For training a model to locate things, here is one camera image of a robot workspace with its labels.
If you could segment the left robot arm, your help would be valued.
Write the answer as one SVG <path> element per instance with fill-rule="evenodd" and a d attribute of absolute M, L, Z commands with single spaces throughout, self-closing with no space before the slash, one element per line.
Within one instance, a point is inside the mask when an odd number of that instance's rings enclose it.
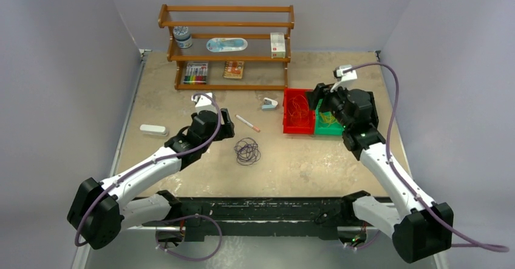
<path fill-rule="evenodd" d="M 120 231 L 152 221 L 167 226 L 181 218 L 180 202 L 168 191 L 136 197 L 160 180 L 201 159 L 211 142 L 234 137 L 228 109 L 193 113 L 192 123 L 165 142 L 147 159 L 108 179 L 83 181 L 75 194 L 67 221 L 76 229 L 75 244 L 98 250 Z"/>

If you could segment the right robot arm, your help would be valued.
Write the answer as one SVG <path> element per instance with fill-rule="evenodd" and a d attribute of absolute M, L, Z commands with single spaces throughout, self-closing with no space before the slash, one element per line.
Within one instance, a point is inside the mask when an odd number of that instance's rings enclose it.
<path fill-rule="evenodd" d="M 341 208 L 345 223 L 360 220 L 392 239 L 398 255 L 407 263 L 450 249 L 454 212 L 447 203 L 436 203 L 397 166 L 378 130 L 374 95 L 361 89 L 337 88 L 319 83 L 305 93 L 309 108 L 330 112 L 343 127 L 345 147 L 379 181 L 395 205 L 390 208 L 372 196 L 353 197 Z"/>

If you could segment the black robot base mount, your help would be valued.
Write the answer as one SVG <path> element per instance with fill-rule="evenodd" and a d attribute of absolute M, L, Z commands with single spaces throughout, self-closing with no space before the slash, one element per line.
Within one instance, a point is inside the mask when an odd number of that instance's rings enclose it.
<path fill-rule="evenodd" d="M 180 197 L 164 221 L 145 225 L 182 227 L 188 242 L 222 234 L 361 244 L 377 233 L 353 216 L 347 197 Z"/>

